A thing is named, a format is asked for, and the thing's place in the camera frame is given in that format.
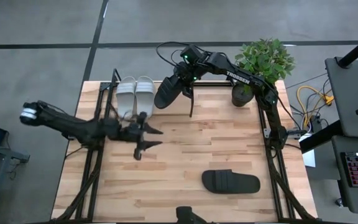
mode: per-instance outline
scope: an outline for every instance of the wooden table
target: wooden table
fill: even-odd
[[[77,117],[93,117],[99,83],[84,83]],[[283,81],[277,82],[277,89],[290,111]],[[293,128],[281,105],[278,110],[283,125]],[[164,110],[155,108],[149,124],[164,135],[146,134],[145,139],[163,144],[148,149],[141,161],[132,157],[134,143],[106,139],[94,222],[176,222],[175,208],[184,205],[192,206],[208,222],[277,221],[256,101],[236,108],[231,104],[231,88],[196,87],[192,118],[189,112],[190,100],[183,95]],[[79,146],[71,142],[67,153]],[[291,190],[316,217],[300,150],[285,147],[283,156]],[[86,149],[65,161],[52,218],[62,214],[78,193],[85,157]],[[208,169],[255,175],[260,179],[260,191],[212,194],[201,182],[202,172]],[[285,211],[282,192],[280,198]]]

